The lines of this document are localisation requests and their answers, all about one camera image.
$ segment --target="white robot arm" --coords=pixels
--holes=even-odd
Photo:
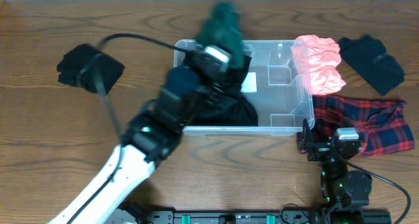
[[[104,223],[179,145],[194,114],[217,100],[230,54],[215,46],[189,54],[190,65],[169,71],[153,109],[143,107],[131,120],[99,174],[51,224]]]
[[[84,203],[106,182],[109,174],[117,166],[120,153],[122,153],[122,161],[113,180],[87,206],[80,210]],[[116,146],[98,175],[50,224],[68,223],[71,218],[74,218],[72,220],[74,224],[104,223],[132,190],[153,174],[154,162],[145,162],[144,158],[145,154],[133,145]]]

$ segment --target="plaid fabric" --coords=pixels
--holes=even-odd
[[[336,129],[353,126],[363,141],[361,155],[384,155],[414,149],[414,138],[403,116],[405,104],[313,96],[316,119],[312,129],[313,139],[327,141],[329,136],[335,135]]]

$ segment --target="black clothing item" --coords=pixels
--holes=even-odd
[[[57,71],[60,72],[58,82],[97,93],[94,83],[94,65],[97,65],[106,93],[109,93],[122,75],[124,66],[88,44],[79,45],[64,54],[64,59],[57,65]]]
[[[343,37],[339,41],[340,56],[380,95],[405,80],[405,72],[393,56],[387,54],[380,40],[365,35],[359,40]]]
[[[186,56],[187,65],[190,56]],[[191,126],[257,126],[255,108],[240,92],[249,71],[251,57],[243,55],[244,68],[227,69],[226,83],[222,86],[218,102],[201,109],[191,122]]]

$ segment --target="wooden table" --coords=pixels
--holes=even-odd
[[[241,0],[246,39],[299,35],[383,41],[403,66],[405,82],[385,99],[409,104],[405,118],[419,138],[419,0]],[[192,39],[214,1],[11,1],[0,18],[0,222],[45,223],[90,182],[118,143],[97,96],[57,82],[62,55],[118,32],[169,43]],[[133,39],[106,52],[125,64],[110,96],[126,124],[154,98],[173,52]],[[382,98],[352,68],[338,94]],[[295,147],[295,136],[185,136],[173,155],[130,199],[178,210],[279,210],[321,202],[320,168]],[[419,219],[419,152],[355,158],[402,185],[412,197],[404,223]],[[395,221],[406,199],[375,179],[370,207]]]

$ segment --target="clear plastic bin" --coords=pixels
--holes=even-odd
[[[302,131],[303,119],[312,128],[314,112],[305,43],[253,40],[243,44],[244,54],[252,60],[242,92],[255,107],[259,126],[187,126],[184,133],[292,136]],[[180,40],[176,46],[193,50],[197,44]],[[174,66],[182,65],[184,57],[185,53],[175,51]]]

